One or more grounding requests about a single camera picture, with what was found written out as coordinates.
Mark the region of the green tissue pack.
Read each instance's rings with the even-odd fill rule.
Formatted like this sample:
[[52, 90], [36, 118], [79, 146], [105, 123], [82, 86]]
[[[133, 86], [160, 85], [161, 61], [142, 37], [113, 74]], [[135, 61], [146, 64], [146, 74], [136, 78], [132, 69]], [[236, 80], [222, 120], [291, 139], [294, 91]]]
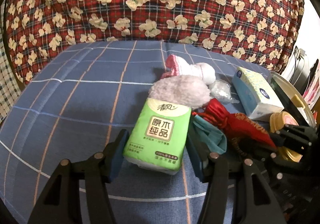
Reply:
[[123, 150], [140, 168], [175, 175], [181, 167], [191, 108], [148, 98]]

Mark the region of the pink white paper bag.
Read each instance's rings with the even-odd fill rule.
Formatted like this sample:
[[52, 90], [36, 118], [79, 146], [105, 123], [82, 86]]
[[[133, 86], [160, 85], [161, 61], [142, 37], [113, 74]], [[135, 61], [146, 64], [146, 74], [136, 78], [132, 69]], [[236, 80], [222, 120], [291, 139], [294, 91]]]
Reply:
[[310, 71], [308, 86], [303, 94], [305, 102], [312, 110], [319, 98], [319, 59], [316, 60]]

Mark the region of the teal cloth piece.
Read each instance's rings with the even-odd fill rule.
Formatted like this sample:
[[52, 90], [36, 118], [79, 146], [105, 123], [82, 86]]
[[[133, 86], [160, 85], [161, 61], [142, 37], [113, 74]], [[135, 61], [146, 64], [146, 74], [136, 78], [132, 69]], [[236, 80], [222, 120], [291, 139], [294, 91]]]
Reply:
[[190, 120], [196, 138], [205, 143], [211, 152], [217, 152], [220, 155], [226, 152], [227, 138], [221, 130], [198, 115], [192, 116]]

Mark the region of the round white metal basin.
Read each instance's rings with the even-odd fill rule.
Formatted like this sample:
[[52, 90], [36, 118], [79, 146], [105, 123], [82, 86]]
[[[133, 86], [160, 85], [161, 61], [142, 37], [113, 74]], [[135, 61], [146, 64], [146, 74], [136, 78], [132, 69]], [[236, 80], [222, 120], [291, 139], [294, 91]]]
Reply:
[[270, 72], [268, 83], [288, 112], [299, 125], [316, 128], [316, 121], [308, 104], [296, 88], [276, 72]]

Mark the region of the red satin pouch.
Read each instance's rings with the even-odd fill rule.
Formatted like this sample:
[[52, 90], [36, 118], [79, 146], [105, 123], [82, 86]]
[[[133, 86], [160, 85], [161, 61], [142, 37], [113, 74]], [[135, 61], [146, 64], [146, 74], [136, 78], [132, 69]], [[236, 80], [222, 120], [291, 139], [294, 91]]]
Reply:
[[242, 139], [250, 139], [270, 149], [276, 149], [268, 132], [243, 113], [230, 113], [216, 98], [211, 99], [203, 112], [192, 112], [221, 130], [235, 147]]

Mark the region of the fluffy pale pink plush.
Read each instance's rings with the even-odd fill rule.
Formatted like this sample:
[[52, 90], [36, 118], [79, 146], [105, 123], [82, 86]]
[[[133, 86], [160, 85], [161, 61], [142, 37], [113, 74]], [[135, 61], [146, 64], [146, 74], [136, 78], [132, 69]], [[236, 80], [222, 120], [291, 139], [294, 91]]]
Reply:
[[203, 107], [212, 99], [207, 85], [202, 79], [193, 75], [160, 79], [151, 86], [148, 97], [192, 109]]

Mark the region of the green white checked cloth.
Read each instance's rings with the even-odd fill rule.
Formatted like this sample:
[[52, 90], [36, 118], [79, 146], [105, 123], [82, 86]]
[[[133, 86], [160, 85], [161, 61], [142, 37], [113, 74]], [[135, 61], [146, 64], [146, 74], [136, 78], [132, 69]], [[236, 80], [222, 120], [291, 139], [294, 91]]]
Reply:
[[0, 113], [1, 123], [17, 101], [21, 90], [12, 72], [4, 46], [4, 2], [1, 4], [1, 52], [0, 52]]

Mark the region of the white wall charger plug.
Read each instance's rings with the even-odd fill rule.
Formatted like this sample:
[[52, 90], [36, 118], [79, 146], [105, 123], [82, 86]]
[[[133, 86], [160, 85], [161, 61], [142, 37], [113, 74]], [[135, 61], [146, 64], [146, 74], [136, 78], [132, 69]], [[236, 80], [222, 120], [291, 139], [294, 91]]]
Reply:
[[302, 48], [298, 48], [298, 46], [295, 46], [293, 54], [294, 54], [296, 60], [304, 59], [305, 50], [303, 50]]

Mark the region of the blue checked bed sheet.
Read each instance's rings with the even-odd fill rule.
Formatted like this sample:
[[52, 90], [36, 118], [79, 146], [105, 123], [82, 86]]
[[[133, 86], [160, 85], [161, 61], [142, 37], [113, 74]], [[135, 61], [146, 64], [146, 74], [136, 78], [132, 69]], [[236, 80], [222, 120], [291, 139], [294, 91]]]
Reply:
[[[238, 67], [270, 74], [254, 63], [162, 41], [67, 48], [26, 87], [1, 128], [1, 199], [19, 223], [28, 221], [61, 160], [86, 160], [120, 130], [132, 130], [171, 54], [188, 63], [208, 63], [225, 81]], [[124, 162], [107, 186], [117, 223], [197, 223], [206, 189], [188, 155], [174, 176]]]

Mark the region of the clear plastic cotton bag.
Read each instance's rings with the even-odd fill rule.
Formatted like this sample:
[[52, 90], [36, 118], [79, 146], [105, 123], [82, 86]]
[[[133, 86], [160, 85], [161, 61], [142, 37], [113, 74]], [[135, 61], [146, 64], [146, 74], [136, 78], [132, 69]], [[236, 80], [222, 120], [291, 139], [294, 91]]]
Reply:
[[240, 100], [232, 96], [231, 85], [220, 79], [216, 79], [212, 84], [208, 85], [210, 96], [216, 98], [222, 104], [238, 104]]

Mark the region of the red plaid bear quilt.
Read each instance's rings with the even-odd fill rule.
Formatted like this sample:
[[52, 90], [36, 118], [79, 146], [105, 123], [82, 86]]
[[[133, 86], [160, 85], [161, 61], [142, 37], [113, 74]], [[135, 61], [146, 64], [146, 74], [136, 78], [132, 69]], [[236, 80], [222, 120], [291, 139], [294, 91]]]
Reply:
[[29, 83], [77, 43], [162, 40], [282, 72], [304, 0], [5, 0], [4, 28], [16, 78]]

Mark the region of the yellow patterned tissue box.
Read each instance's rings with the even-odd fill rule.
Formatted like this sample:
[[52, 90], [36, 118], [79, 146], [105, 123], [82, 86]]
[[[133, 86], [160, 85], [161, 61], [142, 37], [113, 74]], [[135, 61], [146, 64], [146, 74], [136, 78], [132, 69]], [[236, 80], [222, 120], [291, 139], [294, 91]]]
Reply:
[[273, 113], [284, 110], [275, 91], [261, 74], [238, 67], [232, 84], [249, 119], [268, 122]]

